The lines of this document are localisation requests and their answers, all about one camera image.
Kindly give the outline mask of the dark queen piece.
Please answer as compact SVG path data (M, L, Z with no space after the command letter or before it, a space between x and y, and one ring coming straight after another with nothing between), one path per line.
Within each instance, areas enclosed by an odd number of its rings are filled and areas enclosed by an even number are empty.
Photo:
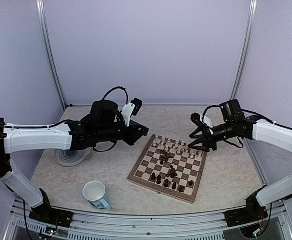
M176 183L175 182L172 184L171 189L172 190L175 190L176 189Z

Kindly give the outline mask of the dark rook piece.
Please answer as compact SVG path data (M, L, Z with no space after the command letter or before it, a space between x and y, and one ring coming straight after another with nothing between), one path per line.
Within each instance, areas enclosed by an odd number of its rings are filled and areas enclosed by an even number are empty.
M182 193L184 191L185 187L184 186L179 186L178 192Z

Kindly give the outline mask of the dark bishop piece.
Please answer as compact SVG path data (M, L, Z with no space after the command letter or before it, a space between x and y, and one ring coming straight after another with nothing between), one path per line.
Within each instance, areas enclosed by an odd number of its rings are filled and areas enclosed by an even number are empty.
M164 183L163 183L163 187L167 188L168 187L168 184L169 184L169 180L168 179L165 179L164 180Z

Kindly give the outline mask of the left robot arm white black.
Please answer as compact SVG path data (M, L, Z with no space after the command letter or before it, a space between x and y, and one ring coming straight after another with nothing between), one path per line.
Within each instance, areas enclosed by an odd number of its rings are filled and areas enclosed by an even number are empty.
M10 160L16 152L33 150L73 151L79 159L83 150L95 149L98 143L114 145L124 141L134 145L148 128L130 118L137 115L142 101L135 98L118 110L118 104L102 99L92 104L90 113L79 121L64 120L53 125L16 125L0 118L0 181L24 199L43 221L56 217L46 193L35 187Z

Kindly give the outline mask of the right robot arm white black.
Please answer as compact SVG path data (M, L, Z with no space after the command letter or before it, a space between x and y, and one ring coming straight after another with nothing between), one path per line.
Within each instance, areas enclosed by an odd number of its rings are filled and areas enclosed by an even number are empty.
M217 105L220 109L223 124L213 126L205 113L193 113L190 116L196 125L189 137L193 140L188 148L203 152L215 151L218 142L228 143L229 139L237 138L267 143L282 152L292 155L292 128L280 125L267 117L240 107L236 99ZM292 198L292 174L281 180L265 186L245 200L245 206L224 213L228 227L243 225L265 219L270 216L266 207L277 201L286 201Z

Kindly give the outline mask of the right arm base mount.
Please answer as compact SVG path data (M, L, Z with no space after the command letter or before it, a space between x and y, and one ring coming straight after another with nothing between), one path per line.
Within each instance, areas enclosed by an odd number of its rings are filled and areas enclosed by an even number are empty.
M267 218L268 214L265 207L246 206L243 208L224 212L227 227L235 227L259 221Z

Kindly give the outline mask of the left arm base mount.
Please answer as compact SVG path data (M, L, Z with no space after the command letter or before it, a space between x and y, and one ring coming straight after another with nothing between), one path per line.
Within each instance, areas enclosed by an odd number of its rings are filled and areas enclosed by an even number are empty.
M61 210L52 208L49 205L40 205L33 208L29 214L32 220L36 220L42 223L70 228L70 224L73 218L73 213L67 210Z

